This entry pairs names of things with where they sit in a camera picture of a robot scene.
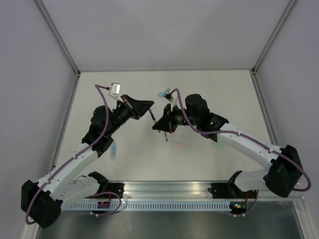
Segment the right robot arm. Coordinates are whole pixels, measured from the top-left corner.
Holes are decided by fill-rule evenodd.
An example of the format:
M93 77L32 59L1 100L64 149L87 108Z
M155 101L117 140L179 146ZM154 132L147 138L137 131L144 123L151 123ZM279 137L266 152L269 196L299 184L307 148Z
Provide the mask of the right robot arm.
M261 170L251 172L236 171L226 183L231 197L268 189L286 198L295 190L302 176L302 165L294 147L260 142L240 132L229 120L210 112L206 100L199 94L187 96L184 109L176 106L177 98L172 93L165 92L163 97L169 104L165 106L163 116L154 124L154 130L173 133L179 125L190 126L204 138L232 147L262 166Z

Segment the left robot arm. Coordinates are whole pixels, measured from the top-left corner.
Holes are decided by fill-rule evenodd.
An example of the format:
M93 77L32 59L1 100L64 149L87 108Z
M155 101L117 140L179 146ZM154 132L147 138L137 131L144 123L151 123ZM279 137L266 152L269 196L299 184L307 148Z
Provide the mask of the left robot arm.
M36 182L27 180L21 188L21 209L27 225L51 226L72 204L88 198L104 198L108 179L94 171L82 183L72 180L89 164L100 158L112 145L112 135L129 119L139 120L153 106L153 101L135 100L122 95L114 110L107 104L97 107L88 132L70 158Z

